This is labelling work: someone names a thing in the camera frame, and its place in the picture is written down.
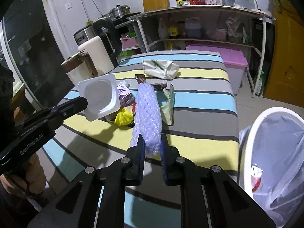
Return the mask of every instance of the pink basket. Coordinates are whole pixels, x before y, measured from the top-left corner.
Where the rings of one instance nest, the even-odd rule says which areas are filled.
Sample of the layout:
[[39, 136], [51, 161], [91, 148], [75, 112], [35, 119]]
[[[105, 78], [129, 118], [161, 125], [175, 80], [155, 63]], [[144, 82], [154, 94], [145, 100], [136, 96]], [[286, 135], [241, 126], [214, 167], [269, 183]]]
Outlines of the pink basket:
[[133, 38], [121, 38], [121, 44], [123, 45], [123, 50], [131, 47], [135, 47], [138, 42], [137, 42], [137, 37]]
[[247, 67], [248, 62], [240, 50], [226, 49], [220, 47], [210, 47], [201, 45], [188, 45], [186, 50], [201, 50], [201, 51], [213, 51], [221, 54], [225, 64], [231, 64], [235, 66]]

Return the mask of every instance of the pink lid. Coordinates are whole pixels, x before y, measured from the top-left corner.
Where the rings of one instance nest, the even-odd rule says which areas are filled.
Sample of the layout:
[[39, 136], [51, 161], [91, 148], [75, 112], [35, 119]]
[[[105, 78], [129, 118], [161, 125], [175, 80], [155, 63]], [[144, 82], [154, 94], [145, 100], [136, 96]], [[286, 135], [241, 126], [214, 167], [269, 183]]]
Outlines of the pink lid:
[[202, 46], [202, 45], [188, 45], [186, 50], [200, 50], [200, 51], [213, 51], [221, 54], [225, 64], [247, 67], [248, 62], [244, 54], [240, 50]]

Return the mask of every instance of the electrical outlet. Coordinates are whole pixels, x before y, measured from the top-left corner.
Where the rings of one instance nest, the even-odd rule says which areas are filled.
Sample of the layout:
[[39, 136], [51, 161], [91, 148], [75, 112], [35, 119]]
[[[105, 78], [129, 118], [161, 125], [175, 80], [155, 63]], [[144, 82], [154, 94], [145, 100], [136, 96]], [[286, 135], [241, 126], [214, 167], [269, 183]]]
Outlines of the electrical outlet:
[[73, 7], [71, 2], [68, 2], [68, 3], [65, 4], [66, 9], [69, 9], [71, 7]]

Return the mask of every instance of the cup with brown band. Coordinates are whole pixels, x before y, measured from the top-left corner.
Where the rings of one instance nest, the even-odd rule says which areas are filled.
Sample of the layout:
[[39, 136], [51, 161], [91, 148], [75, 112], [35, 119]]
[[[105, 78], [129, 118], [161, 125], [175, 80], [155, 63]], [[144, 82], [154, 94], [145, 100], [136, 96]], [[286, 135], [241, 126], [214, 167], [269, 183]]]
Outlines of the cup with brown band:
[[90, 79], [97, 73], [92, 60], [89, 61], [88, 59], [88, 57], [81, 56], [78, 52], [61, 64], [66, 74], [76, 87], [80, 81]]

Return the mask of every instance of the human hand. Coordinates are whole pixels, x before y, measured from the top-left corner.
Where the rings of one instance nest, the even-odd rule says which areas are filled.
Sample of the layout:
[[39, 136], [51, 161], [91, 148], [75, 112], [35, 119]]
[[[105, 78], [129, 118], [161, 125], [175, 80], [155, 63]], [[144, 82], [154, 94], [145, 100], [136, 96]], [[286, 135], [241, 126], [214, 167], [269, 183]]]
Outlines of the human hand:
[[[26, 166], [26, 181], [29, 183], [27, 186], [26, 182], [16, 175], [11, 175], [10, 177], [19, 184], [22, 188], [27, 189], [28, 191], [39, 194], [45, 189], [46, 177], [43, 171], [42, 166], [40, 165], [39, 158], [37, 154], [31, 156], [28, 160]], [[4, 175], [0, 176], [0, 181], [2, 182], [3, 187], [6, 191], [15, 196], [22, 196], [22, 190], [20, 190], [10, 178], [5, 177]]]

